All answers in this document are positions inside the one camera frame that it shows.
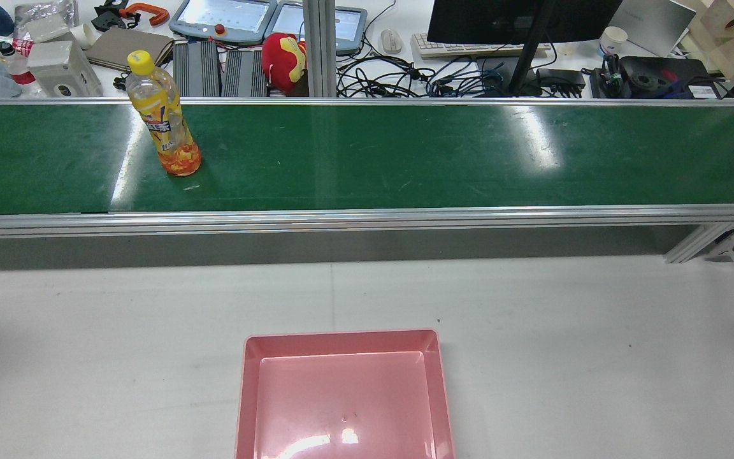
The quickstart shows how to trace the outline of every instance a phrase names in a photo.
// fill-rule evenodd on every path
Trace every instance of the white floor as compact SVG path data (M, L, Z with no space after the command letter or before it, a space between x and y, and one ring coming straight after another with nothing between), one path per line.
M0 457L229 458L260 333L434 328L458 458L734 458L734 264L0 272Z

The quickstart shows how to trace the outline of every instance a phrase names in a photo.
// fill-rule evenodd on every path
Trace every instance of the pink tray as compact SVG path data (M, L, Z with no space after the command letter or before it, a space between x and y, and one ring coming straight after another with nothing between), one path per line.
M453 459L434 330L250 337L236 459Z

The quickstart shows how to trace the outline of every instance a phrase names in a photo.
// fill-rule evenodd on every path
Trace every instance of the plastic bag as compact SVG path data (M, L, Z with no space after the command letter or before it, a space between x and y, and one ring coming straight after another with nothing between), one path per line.
M70 29L78 26L78 2L76 0L22 3L15 6L13 37L29 40L30 34L27 32L27 23L53 14L61 15L64 18L64 23Z

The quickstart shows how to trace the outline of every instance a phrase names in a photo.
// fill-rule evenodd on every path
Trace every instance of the red plush toy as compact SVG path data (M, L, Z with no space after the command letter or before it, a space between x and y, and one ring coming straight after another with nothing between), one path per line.
M263 72L271 85L291 93L308 67L304 41L293 34L271 34L263 43Z

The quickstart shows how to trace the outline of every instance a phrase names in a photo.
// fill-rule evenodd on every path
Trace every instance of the red clamp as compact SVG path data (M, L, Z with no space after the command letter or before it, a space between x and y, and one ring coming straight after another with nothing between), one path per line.
M145 11L154 14L154 16L149 20L149 24L152 26L163 24L169 19L169 11L167 9L160 8L160 6L149 5L148 3L133 3L120 10L120 15L122 17L126 17L126 15L137 13L138 11Z

